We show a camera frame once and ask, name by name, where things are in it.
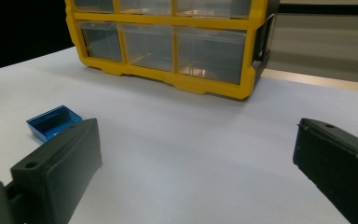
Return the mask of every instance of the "white tabletop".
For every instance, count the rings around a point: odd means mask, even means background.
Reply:
[[[81,64],[75,49],[0,69],[0,180],[59,105],[97,118],[103,168],[70,223],[348,223],[292,162],[301,118],[358,136],[358,91],[261,77],[235,101]]]

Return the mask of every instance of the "plastic drawer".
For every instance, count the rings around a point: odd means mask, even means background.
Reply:
[[[74,0],[78,11],[113,13],[112,0]]]
[[[121,23],[130,64],[172,71],[172,31],[170,25]]]
[[[175,27],[179,73],[240,84],[246,33]]]
[[[90,57],[122,61],[115,22],[83,21],[80,27]]]
[[[171,0],[119,0],[121,13],[171,15]]]
[[[247,18],[251,0],[176,0],[178,16]]]

